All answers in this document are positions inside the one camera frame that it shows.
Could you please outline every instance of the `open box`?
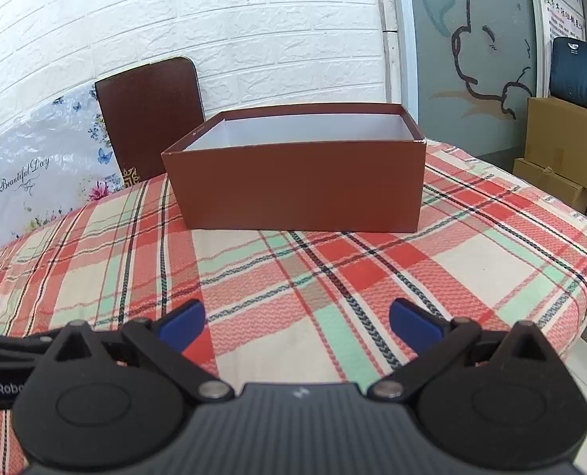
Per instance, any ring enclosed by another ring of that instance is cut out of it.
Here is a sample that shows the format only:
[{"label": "open box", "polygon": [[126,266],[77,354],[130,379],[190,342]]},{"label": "open box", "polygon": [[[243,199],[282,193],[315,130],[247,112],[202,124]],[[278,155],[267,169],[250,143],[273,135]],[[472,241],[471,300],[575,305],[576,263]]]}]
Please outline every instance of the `open box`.
[{"label": "open box", "polygon": [[398,104],[220,112],[161,154],[188,228],[414,232],[426,141]]}]

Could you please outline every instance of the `brown box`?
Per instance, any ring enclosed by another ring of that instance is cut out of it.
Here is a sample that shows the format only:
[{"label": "brown box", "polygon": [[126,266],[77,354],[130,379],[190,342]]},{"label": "brown box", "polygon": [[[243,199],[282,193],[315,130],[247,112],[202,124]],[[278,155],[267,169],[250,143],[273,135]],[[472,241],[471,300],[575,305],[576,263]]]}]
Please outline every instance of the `brown box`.
[{"label": "brown box", "polygon": [[161,156],[188,228],[414,232],[426,141],[397,104],[220,112]]},{"label": "brown box", "polygon": [[524,158],[587,188],[587,109],[529,98]]},{"label": "brown box", "polygon": [[516,159],[513,174],[558,198],[577,212],[586,212],[587,189],[553,173],[550,168],[542,168],[525,159]]}]

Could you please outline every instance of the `white brick wall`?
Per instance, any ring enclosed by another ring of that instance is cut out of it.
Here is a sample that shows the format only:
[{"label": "white brick wall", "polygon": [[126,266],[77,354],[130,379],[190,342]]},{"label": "white brick wall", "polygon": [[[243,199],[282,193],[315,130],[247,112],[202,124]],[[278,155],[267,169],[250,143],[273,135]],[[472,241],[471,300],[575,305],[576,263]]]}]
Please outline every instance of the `white brick wall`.
[{"label": "white brick wall", "polygon": [[63,91],[184,55],[215,111],[386,101],[378,0],[0,0],[0,127]]}]

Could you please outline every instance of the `glass panel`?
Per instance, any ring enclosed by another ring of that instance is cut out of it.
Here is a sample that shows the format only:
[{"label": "glass panel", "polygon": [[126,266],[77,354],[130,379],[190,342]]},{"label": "glass panel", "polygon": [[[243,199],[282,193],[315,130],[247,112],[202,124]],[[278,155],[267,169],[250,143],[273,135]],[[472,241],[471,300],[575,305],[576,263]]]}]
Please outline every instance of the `glass panel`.
[{"label": "glass panel", "polygon": [[412,2],[422,131],[511,168],[535,96],[532,0]]}]

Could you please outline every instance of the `metal screw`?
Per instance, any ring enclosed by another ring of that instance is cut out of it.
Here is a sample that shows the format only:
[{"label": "metal screw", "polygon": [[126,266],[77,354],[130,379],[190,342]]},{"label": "metal screw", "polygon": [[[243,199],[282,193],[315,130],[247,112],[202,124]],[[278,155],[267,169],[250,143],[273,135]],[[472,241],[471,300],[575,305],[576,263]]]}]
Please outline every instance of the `metal screw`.
[{"label": "metal screw", "polygon": [[378,398],[391,399],[401,396],[404,388],[402,384],[394,380],[382,380],[372,387],[372,391]]},{"label": "metal screw", "polygon": [[226,396],[232,388],[221,380],[208,380],[199,386],[199,395],[204,398],[218,399]]}]

